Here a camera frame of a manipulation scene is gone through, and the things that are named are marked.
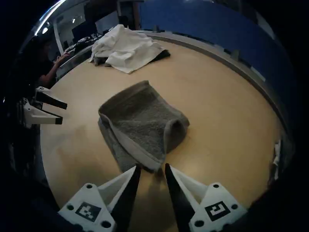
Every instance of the gray towel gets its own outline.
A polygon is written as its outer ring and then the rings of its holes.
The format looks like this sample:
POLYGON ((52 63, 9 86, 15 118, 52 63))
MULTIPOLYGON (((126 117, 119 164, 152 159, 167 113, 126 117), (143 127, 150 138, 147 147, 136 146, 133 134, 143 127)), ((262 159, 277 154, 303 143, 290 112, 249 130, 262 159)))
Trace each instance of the gray towel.
POLYGON ((99 108, 99 127, 121 171, 135 164, 157 171, 184 139, 189 120, 148 81, 139 82, 99 108))

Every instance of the folded towel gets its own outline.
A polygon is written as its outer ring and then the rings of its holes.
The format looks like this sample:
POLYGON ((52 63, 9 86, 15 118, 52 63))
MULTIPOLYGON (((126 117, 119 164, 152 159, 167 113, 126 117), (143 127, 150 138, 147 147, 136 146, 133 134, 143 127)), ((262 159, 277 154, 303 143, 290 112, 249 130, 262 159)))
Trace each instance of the folded towel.
POLYGON ((123 172, 137 163, 157 171, 190 124, 148 81, 116 94, 98 112, 101 132, 123 172))
POLYGON ((107 64, 125 73, 131 73, 155 59, 162 51, 160 44, 150 37, 118 24, 92 46, 89 62, 106 58, 107 64))

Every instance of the blue partition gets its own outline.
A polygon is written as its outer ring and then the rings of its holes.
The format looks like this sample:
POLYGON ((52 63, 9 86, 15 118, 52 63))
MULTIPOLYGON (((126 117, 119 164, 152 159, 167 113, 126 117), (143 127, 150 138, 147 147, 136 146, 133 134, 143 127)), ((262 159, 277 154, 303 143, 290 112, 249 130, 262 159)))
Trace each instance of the blue partition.
POLYGON ((297 118, 297 82, 285 50, 258 25, 223 5, 204 0, 146 0, 140 3, 142 29, 187 34, 218 44, 258 70, 297 118))

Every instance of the round table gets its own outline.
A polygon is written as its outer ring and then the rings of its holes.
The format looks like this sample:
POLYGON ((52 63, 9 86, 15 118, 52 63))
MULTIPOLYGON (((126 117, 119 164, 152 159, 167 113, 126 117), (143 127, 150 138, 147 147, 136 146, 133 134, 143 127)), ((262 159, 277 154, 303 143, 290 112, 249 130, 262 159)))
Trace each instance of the round table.
MULTIPOLYGON (((121 90, 149 80, 190 121, 184 141, 166 162, 203 183, 220 182, 244 207, 267 189, 282 126, 263 96, 224 64, 159 41, 171 57, 128 75, 83 62, 52 88, 67 110, 62 125, 41 125, 46 177, 61 208, 85 183, 101 185, 121 172, 99 130, 98 108, 121 90)), ((129 231, 177 231, 165 177, 141 172, 129 231)))

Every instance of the white towel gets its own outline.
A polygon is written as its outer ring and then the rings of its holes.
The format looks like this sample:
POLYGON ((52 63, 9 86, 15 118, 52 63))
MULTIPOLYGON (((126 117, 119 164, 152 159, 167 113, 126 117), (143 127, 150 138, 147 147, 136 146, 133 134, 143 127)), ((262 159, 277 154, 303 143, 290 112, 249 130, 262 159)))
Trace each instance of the white towel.
POLYGON ((108 57, 106 63, 125 73, 131 73, 156 58, 165 48, 143 33, 118 24, 92 46, 94 57, 108 57))

